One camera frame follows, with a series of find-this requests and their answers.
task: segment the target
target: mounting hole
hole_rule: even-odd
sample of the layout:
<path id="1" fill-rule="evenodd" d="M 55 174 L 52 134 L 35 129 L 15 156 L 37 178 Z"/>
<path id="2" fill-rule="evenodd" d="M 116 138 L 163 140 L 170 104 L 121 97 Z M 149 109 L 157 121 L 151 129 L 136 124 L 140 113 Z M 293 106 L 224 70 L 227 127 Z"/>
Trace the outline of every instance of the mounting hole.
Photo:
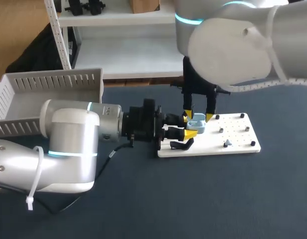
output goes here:
<path id="1" fill-rule="evenodd" d="M 5 167 L 3 165 L 0 165 L 0 172 L 3 172 L 5 170 Z"/>

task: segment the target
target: white zip tie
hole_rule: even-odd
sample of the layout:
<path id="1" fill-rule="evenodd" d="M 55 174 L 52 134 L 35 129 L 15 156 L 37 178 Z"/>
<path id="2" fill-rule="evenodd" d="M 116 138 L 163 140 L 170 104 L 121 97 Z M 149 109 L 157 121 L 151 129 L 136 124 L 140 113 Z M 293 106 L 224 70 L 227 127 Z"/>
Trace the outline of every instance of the white zip tie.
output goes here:
<path id="1" fill-rule="evenodd" d="M 42 174 L 42 162 L 44 159 L 44 150 L 40 146 L 35 146 L 33 150 L 38 150 L 39 152 L 39 157 L 38 157 L 38 163 L 37 163 L 37 168 L 36 168 L 36 173 L 35 173 L 35 178 L 32 184 L 32 187 L 30 189 L 30 192 L 28 196 L 26 197 L 26 203 L 28 206 L 29 211 L 33 211 L 33 202 L 34 202 L 34 193 L 36 191 L 40 175 Z"/>

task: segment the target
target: black cable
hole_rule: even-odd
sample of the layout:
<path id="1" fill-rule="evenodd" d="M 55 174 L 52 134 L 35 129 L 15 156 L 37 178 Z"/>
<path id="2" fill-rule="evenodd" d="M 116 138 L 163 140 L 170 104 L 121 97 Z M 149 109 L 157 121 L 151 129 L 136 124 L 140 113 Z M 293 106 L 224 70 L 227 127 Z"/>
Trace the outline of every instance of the black cable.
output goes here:
<path id="1" fill-rule="evenodd" d="M 99 173 L 96 175 L 95 177 L 95 181 L 97 181 L 97 179 L 102 175 L 103 171 L 105 170 L 105 168 L 107 167 L 108 163 L 110 162 L 110 160 L 112 159 L 112 157 L 114 156 L 114 154 L 119 151 L 122 148 L 131 148 L 133 147 L 133 140 L 130 141 L 129 143 L 124 143 L 120 146 L 118 146 L 117 148 L 115 148 L 111 154 L 108 156 L 108 158 L 106 159 L 106 161 L 104 162 L 104 164 L 102 165 L 102 168 L 100 169 Z M 12 186 L 6 186 L 3 184 L 0 184 L 0 188 L 5 189 L 5 190 L 9 190 L 9 191 L 13 191 L 15 193 L 18 194 L 22 194 L 27 196 L 28 192 L 25 190 L 21 190 Z M 66 209 L 70 208 L 72 205 L 74 205 L 83 195 L 85 195 L 87 192 L 82 193 L 78 198 L 76 198 L 75 200 L 73 200 L 70 204 L 68 204 L 67 206 L 65 206 L 64 208 L 58 210 L 58 211 L 54 211 L 52 210 L 44 201 L 40 200 L 39 198 L 34 198 L 34 201 L 38 202 L 43 208 L 45 208 L 50 214 L 52 215 L 56 215 L 59 214 L 63 211 L 65 211 Z"/>

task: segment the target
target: white pegboard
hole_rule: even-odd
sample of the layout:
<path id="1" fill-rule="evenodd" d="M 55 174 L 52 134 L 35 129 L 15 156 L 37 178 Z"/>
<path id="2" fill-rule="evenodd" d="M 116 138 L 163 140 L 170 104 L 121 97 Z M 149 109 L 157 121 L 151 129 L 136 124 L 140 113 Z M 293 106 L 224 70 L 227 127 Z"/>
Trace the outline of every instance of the white pegboard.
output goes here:
<path id="1" fill-rule="evenodd" d="M 161 150 L 158 151 L 158 156 L 185 157 L 260 152 L 261 146 L 247 114 L 244 118 L 240 117 L 241 114 L 219 116 L 219 119 L 216 119 L 214 115 L 209 120 L 205 132 L 194 138 L 194 143 L 189 150 L 171 149 L 171 140 L 166 139 L 161 142 Z M 220 128 L 224 129 L 223 133 L 219 132 Z M 232 145 L 224 148 L 227 139 L 231 141 Z M 255 146 L 251 146 L 252 141 L 256 143 Z"/>

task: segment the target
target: white shelf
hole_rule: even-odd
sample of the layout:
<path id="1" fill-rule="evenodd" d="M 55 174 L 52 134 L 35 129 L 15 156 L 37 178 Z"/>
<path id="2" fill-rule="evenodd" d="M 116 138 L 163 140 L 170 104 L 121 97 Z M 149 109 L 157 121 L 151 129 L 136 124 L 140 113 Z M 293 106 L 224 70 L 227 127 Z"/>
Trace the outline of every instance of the white shelf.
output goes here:
<path id="1" fill-rule="evenodd" d="M 104 0 L 106 7 L 102 14 L 92 16 L 84 11 L 84 15 L 73 16 L 69 11 L 63 11 L 59 24 L 63 26 L 113 26 L 113 25 L 148 25 L 167 24 L 175 22 L 173 2 L 162 0 L 160 10 L 148 13 L 133 14 L 129 0 Z"/>
<path id="2" fill-rule="evenodd" d="M 175 37 L 85 39 L 75 69 L 101 67 L 104 79 L 177 77 L 182 59 Z"/>

